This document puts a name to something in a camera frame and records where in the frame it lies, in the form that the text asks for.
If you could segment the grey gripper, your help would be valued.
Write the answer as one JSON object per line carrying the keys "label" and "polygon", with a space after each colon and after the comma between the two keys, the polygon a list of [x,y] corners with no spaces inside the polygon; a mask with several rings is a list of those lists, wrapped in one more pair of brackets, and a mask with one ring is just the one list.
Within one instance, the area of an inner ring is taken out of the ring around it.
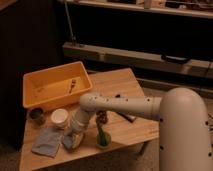
{"label": "grey gripper", "polygon": [[83,123],[78,121],[75,116],[71,117],[68,134],[69,135],[75,134],[73,136],[73,148],[77,148],[83,141],[84,134],[81,133],[83,133],[88,128],[88,125],[89,125],[88,122]]}

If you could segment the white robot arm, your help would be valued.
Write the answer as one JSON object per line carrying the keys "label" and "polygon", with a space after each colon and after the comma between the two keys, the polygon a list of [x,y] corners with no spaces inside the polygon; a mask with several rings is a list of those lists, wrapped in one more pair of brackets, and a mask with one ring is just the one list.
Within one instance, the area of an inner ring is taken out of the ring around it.
{"label": "white robot arm", "polygon": [[98,111],[130,114],[159,122],[159,171],[213,171],[208,112],[203,99],[188,88],[162,97],[108,98],[98,93],[80,97],[71,119],[73,133],[84,132]]}

